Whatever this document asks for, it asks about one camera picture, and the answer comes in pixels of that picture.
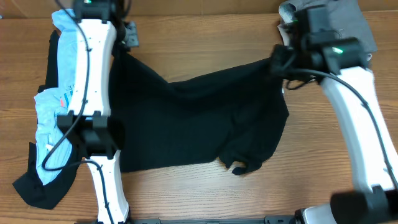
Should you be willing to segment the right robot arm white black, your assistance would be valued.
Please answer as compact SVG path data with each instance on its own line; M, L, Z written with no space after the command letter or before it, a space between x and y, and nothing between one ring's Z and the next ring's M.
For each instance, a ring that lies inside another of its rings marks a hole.
M397 152L377 100L373 72L355 37L341 38L324 5L295 12L289 44L276 45L271 72L301 85L317 82L329 99L351 161L353 190L295 212L292 223L397 220Z

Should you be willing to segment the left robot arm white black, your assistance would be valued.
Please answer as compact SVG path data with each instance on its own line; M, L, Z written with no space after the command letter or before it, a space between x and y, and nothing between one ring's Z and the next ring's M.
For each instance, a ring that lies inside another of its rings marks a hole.
M117 138L119 124L110 118L109 72L114 49L128 48L124 21L130 1L75 1L77 28L75 86L66 115L57 118L63 138L83 158L93 178L96 223L132 223L123 191Z

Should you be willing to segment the black t-shirt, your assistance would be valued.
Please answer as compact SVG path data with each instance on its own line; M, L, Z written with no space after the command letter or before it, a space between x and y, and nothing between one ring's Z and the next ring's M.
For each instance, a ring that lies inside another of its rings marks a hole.
M269 59L169 83L127 53L113 61L111 115L122 122L122 172L234 162L236 175L261 168L289 116Z

